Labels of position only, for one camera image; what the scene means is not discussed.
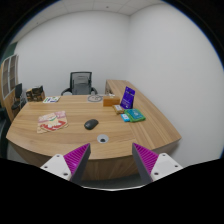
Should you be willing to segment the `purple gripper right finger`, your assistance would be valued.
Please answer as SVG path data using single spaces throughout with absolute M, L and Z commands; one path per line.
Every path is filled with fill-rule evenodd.
M 132 144 L 132 155 L 143 183 L 151 183 L 182 169 L 167 153 L 157 154 L 137 143 Z

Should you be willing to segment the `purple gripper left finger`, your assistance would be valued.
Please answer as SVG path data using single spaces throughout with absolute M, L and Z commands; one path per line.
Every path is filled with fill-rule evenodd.
M 70 182 L 80 183 L 90 154 L 90 144 L 87 143 L 65 155 L 54 155 L 41 169 Z

